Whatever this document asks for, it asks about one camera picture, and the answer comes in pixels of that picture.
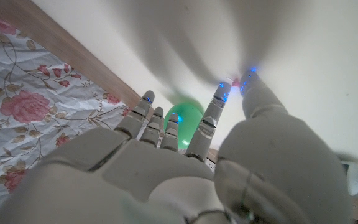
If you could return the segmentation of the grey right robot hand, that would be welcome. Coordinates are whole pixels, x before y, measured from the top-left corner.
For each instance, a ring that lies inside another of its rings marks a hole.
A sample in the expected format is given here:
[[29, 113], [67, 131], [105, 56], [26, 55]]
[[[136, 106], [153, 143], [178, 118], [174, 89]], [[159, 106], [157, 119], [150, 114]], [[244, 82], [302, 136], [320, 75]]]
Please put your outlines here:
[[344, 166], [252, 71], [245, 120], [205, 160], [230, 93], [221, 83], [184, 154], [178, 117], [146, 114], [145, 93], [115, 129], [95, 128], [31, 169], [0, 207], [0, 223], [352, 223]]

